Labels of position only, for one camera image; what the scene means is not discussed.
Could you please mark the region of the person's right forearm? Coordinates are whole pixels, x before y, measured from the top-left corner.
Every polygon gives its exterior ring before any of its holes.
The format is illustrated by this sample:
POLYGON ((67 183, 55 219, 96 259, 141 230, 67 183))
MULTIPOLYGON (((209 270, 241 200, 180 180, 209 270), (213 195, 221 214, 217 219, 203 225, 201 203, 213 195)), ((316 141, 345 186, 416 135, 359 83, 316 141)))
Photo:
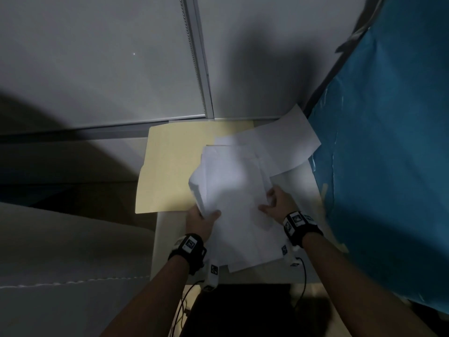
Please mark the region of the person's right forearm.
POLYGON ((322 235, 306 233, 302 244, 352 337, 437 337, 399 297, 357 269, 322 235))

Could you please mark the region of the person's right hand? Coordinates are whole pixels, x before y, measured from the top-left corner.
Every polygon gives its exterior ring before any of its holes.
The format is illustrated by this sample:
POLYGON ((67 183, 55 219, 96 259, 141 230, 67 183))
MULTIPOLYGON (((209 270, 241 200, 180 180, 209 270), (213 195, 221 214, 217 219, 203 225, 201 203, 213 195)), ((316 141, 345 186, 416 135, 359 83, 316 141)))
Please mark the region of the person's right hand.
POLYGON ((287 215, 300 211, 293 197, 278 185, 273 185, 273 187, 267 192, 267 197, 272 200, 269 205, 277 206, 278 209, 276 213, 264 214, 272 218, 280 225, 283 225, 284 219, 287 215))

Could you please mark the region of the person's left hand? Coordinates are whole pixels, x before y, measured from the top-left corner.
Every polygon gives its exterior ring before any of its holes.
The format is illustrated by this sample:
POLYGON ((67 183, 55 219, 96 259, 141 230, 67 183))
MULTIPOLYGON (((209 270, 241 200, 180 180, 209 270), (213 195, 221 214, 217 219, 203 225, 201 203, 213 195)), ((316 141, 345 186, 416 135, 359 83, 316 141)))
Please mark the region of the person's left hand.
POLYGON ((210 238, 213 225, 206 222, 207 216, 202 216, 197 205, 192 206, 186 216, 186 234, 196 234, 205 243, 210 238))

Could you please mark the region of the person's left forearm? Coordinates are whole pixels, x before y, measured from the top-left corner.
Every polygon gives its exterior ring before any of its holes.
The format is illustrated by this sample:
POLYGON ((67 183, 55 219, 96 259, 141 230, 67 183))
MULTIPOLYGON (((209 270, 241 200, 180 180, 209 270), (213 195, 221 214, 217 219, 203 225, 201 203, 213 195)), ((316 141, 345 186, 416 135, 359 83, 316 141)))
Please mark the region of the person's left forearm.
POLYGON ((188 273, 187 260, 173 256, 100 337, 168 337, 188 273))

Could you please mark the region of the white cushioned mattress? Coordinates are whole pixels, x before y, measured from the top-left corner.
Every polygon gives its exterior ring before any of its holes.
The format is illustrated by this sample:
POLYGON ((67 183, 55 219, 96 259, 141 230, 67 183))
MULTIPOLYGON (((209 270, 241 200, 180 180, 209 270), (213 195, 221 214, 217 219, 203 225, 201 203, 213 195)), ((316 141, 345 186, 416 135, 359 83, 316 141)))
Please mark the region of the white cushioned mattress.
POLYGON ((150 280, 154 232, 0 203, 0 337, 98 337, 150 280))

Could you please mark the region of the grey metal partition post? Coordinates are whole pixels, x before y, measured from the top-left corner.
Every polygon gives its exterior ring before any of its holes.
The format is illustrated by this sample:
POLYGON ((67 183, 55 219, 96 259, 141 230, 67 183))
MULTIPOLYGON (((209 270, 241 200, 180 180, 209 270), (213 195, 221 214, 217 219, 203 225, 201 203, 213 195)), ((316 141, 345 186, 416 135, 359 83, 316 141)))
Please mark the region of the grey metal partition post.
POLYGON ((206 61, 198 0, 179 1, 181 3, 182 16, 194 63, 197 83, 201 94, 205 118, 208 120, 214 120, 215 115, 212 104, 208 65, 206 61))

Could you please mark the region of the person's dark clothing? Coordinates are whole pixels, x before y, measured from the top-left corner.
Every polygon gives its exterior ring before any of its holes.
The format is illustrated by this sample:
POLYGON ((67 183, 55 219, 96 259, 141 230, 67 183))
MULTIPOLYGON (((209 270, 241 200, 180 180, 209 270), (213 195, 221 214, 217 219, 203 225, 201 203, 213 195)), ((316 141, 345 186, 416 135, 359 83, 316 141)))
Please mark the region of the person's dark clothing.
POLYGON ((291 284, 222 284, 201 291, 179 337, 324 337, 328 298, 292 304, 291 284))

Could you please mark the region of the manila file folder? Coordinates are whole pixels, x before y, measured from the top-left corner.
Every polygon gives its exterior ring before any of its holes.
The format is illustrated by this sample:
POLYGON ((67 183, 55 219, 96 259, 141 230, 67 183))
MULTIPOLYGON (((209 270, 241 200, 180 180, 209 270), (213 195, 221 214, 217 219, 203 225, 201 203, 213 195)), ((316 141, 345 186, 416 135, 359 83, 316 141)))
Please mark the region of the manila file folder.
POLYGON ((254 128, 252 120, 186 120, 149 129, 135 213, 185 211, 195 203, 188 180, 215 138, 254 128))

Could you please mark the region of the large white paper sheet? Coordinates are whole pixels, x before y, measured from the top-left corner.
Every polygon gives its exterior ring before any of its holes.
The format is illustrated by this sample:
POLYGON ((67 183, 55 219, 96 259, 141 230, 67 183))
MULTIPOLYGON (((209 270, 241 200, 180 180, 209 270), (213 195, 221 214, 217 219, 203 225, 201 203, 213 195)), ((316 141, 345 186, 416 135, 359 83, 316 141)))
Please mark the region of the large white paper sheet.
POLYGON ((218 137, 215 145, 251 146, 268 176, 276 176, 306 162, 321 143, 301 108, 295 105, 275 122, 218 137))

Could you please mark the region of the grey metal partition rail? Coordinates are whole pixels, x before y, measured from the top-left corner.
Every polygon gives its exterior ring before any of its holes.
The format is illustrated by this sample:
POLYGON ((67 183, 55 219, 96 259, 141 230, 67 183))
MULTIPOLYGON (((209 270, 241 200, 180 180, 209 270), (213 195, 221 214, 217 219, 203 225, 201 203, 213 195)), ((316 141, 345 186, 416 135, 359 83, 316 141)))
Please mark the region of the grey metal partition rail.
POLYGON ((27 121, 24 118, 0 117, 0 145, 139 138, 146 137, 149 129, 157 125, 194 120, 206 120, 206 116, 194 115, 141 123, 121 123, 81 128, 70 128, 41 114, 34 114, 27 118, 27 121))

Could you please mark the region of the blue plastic sheet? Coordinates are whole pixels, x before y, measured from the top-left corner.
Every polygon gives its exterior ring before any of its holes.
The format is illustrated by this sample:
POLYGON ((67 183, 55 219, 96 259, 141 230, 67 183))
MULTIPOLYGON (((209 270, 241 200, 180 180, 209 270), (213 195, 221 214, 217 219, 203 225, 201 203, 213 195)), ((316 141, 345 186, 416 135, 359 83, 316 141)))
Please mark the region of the blue plastic sheet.
POLYGON ((449 0, 385 0, 309 122, 351 261, 449 314, 449 0))

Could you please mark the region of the stack of white papers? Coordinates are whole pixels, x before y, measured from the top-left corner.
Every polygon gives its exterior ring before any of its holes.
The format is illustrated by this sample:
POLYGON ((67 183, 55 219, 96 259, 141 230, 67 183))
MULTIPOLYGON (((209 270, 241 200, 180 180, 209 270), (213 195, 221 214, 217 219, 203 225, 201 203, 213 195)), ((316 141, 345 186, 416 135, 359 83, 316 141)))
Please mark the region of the stack of white papers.
POLYGON ((283 258, 283 227, 258 209, 272 185, 251 147, 205 146, 188 185, 201 214, 221 212, 205 260, 237 272, 283 258))

